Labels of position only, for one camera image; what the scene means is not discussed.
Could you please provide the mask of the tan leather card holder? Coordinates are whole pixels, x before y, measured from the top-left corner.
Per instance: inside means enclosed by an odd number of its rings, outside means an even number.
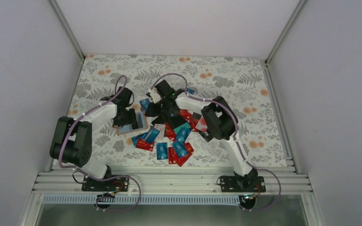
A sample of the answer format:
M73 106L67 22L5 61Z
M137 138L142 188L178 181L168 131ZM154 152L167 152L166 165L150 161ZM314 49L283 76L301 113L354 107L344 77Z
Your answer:
M147 119L145 116L145 112L136 113L136 123L127 124L122 126L121 128L116 128L117 135L124 135L132 132L142 131L143 129L148 128Z

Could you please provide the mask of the teal striped card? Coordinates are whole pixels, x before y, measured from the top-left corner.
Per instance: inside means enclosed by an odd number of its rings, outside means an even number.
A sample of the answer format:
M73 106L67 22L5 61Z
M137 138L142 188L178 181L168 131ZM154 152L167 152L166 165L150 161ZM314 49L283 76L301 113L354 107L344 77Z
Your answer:
M176 128L174 128L173 129L173 131L175 132L175 134L177 134L182 128L187 128L187 129L190 129L191 128L191 126L190 126L190 124L189 123L184 123L184 124L182 124L182 125L180 125L180 126L178 126L178 127L176 127Z

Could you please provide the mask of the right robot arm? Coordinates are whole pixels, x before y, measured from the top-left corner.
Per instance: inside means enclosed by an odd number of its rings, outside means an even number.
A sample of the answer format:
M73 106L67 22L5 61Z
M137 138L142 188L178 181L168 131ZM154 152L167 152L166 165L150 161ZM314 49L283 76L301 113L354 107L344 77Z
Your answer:
M199 114L206 123L206 129L199 129L204 140L218 139L228 151L234 171L231 185L247 192L258 184L257 169L249 165L243 156L238 119L223 97L198 97L184 89L175 90L165 80L149 89L147 96L150 103L145 115L155 118L153 125L167 123L176 132L188 122L181 116L181 110Z

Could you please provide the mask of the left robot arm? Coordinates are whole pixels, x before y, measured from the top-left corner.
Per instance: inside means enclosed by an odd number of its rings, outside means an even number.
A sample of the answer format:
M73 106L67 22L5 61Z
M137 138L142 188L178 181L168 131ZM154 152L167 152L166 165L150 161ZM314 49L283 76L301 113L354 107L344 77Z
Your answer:
M93 131L111 121L115 128L131 125L137 128L137 119L133 103L134 94L125 87L109 97L78 119L62 116L58 119L49 154L58 160L60 167L71 168L94 178L94 185L101 191L109 189L112 177L109 167L92 156Z

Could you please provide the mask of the white floral card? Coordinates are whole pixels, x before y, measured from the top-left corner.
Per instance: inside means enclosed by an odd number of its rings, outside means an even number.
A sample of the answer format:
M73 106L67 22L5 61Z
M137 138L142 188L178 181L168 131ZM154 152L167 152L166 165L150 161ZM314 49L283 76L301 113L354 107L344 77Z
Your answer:
M165 125L164 124L155 124L154 128L159 131L156 139L157 140L163 140L165 137Z

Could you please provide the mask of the blue card far left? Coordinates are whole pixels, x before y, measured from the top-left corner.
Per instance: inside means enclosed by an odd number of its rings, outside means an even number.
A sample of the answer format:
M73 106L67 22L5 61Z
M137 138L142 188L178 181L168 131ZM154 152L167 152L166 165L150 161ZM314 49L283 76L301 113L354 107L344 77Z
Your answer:
M149 98L146 98L146 99L143 99L140 101L140 106L142 108L143 111L146 111L148 109L148 106L150 104L150 99Z

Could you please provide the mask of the blue card lower left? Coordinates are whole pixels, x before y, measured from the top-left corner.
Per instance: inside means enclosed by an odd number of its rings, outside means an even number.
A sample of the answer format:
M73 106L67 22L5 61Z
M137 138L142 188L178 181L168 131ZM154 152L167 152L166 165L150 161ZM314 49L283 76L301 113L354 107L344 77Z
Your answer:
M137 142L140 138L143 141L145 141L149 144L152 144L159 134L160 134L160 130L151 126L147 132L132 137L133 145L134 145L134 147L136 147Z

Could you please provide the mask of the blue card top right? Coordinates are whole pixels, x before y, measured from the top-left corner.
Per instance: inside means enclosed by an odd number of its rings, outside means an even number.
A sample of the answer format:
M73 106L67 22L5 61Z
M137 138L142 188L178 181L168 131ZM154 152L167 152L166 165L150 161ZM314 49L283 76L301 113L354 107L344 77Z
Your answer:
M195 93L195 90L187 88L186 93L187 93L187 95L193 95Z

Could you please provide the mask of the red card bottom left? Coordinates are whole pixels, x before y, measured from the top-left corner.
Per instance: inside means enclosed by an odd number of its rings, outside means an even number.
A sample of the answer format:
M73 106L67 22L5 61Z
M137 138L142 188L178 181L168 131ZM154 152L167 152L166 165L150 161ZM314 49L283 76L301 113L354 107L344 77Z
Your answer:
M152 142L150 144L147 141L139 138L136 143L136 148L142 149L142 150L147 150L147 151L153 151L154 145L155 145L155 142Z

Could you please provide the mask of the red card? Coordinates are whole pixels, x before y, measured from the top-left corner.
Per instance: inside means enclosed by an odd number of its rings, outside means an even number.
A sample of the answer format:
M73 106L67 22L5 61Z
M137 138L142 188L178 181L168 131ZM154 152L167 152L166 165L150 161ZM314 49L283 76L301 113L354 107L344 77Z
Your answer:
M153 151L154 145L155 145L155 142L152 142L150 144L147 141L139 138L136 143L136 148L142 149L142 150L147 150L147 151Z
M168 163L177 164L178 166L182 167L185 164L185 162L192 156L192 154L194 152L194 149L189 142L185 143L185 147L187 149L188 154L183 157L178 157L174 148L168 147Z

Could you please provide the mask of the blue logo card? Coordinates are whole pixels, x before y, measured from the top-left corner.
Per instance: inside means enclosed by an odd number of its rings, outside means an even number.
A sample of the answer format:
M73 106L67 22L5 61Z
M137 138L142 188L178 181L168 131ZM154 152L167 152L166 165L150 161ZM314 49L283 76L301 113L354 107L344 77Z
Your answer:
M189 154L183 143L175 141L172 143L172 147L179 158L182 158Z

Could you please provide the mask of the red card bottom centre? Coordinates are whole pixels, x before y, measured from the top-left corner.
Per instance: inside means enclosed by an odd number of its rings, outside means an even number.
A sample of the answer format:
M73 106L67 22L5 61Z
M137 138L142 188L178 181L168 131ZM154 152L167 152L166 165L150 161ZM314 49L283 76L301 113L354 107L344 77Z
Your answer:
M192 156L192 154L194 152L194 149L189 142L185 143L185 147L187 149L188 154L183 157L178 157L174 148L168 147L168 163L177 164L178 166L182 167L185 164L185 162Z

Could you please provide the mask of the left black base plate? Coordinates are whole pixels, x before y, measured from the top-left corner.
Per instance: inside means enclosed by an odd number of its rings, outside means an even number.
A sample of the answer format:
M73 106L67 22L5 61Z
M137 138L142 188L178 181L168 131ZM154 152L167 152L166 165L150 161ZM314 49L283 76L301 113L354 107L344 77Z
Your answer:
M108 181L96 181L85 177L82 183L84 192L127 192L129 186L128 178L116 177Z

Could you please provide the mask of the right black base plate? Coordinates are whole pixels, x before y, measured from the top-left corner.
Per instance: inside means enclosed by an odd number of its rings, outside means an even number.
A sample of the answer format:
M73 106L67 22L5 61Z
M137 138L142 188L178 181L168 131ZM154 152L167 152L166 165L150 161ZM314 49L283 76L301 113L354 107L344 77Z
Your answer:
M223 193L264 193L266 192L266 186L264 178L257 176L247 182L243 178L237 178L236 176L222 175L218 177L216 181L217 185Z

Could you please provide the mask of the aluminium rail frame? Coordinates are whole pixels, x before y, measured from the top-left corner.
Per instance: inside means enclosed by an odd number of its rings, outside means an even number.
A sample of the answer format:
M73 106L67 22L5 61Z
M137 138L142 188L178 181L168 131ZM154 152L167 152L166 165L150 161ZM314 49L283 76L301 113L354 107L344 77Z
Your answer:
M113 166L114 175L129 175L137 180L143 194L221 194L216 184L221 175L232 175L232 167ZM260 171L266 194L310 194L313 189L306 174L293 167L272 167L274 175ZM72 170L55 166L40 172L32 188L34 193L81 193L82 186L72 179Z

